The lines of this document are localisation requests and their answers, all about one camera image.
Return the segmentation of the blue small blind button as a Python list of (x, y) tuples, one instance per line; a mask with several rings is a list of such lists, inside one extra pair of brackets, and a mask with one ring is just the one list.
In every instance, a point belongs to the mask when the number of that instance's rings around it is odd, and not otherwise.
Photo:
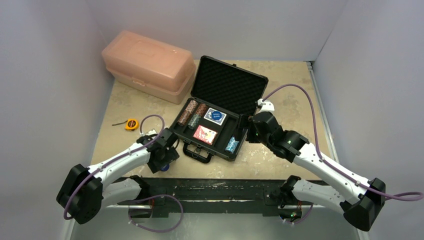
[(219, 111), (213, 111), (213, 112), (211, 113), (211, 118), (212, 118), (214, 121), (219, 121), (219, 120), (222, 118), (222, 113), (221, 113), (221, 112), (219, 112)]

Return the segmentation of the black poker carrying case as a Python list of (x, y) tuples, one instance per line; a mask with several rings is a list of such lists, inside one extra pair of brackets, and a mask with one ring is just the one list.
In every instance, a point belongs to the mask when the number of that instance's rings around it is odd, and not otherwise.
[[(214, 156), (233, 162), (244, 140), (239, 141), (233, 154), (225, 152), (225, 148), (233, 136), (238, 118), (240, 115), (253, 115), (255, 113), (257, 101), (262, 98), (268, 82), (268, 78), (264, 75), (211, 56), (202, 56), (199, 60), (190, 98), (186, 100), (170, 126), (170, 130), (183, 142), (183, 153), (204, 164), (209, 163)], [(184, 126), (178, 125), (177, 121), (180, 115), (191, 100), (197, 102), (196, 108), (200, 104), (206, 104), (208, 109), (213, 108), (226, 113), (224, 123), (217, 125), (202, 116), (194, 129), (189, 129), (188, 123)], [(193, 134), (199, 125), (217, 131), (217, 136), (212, 145), (193, 138)]]

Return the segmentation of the green dark chip stack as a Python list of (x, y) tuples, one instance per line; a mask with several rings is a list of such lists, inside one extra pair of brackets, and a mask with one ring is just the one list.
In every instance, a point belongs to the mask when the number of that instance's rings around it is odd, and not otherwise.
[(191, 130), (193, 130), (199, 123), (200, 119), (201, 119), (201, 115), (199, 114), (194, 114), (191, 118), (191, 120), (188, 122), (187, 127)]

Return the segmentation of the orange brown chip stack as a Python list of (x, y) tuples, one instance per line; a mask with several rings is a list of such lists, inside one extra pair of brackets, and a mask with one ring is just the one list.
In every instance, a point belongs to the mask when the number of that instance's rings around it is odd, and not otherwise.
[(195, 100), (191, 100), (188, 103), (188, 105), (183, 110), (182, 114), (180, 115), (180, 117), (179, 117), (179, 119), (177, 121), (177, 124), (179, 126), (184, 126), (188, 122), (190, 116), (192, 115), (192, 113), (196, 109), (197, 105), (198, 105), (198, 102), (195, 101)]

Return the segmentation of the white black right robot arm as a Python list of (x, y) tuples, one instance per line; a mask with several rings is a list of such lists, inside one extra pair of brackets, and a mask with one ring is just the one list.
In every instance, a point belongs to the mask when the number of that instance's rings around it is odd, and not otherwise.
[(306, 137), (284, 130), (268, 111), (241, 115), (235, 130), (237, 140), (261, 143), (273, 154), (294, 163), (325, 182), (319, 185), (291, 175), (279, 189), (281, 205), (294, 202), (317, 204), (337, 213), (355, 228), (368, 232), (385, 205), (386, 184), (379, 178), (362, 177), (321, 153)]

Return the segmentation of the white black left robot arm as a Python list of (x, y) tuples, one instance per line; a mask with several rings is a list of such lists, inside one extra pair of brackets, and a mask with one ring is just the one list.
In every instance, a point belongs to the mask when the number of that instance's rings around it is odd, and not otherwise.
[(179, 158), (175, 143), (179, 138), (168, 128), (151, 130), (119, 154), (95, 165), (73, 166), (56, 201), (64, 208), (64, 218), (86, 224), (102, 209), (122, 202), (142, 205), (151, 196), (150, 186), (137, 175), (124, 175), (140, 166), (154, 174)]

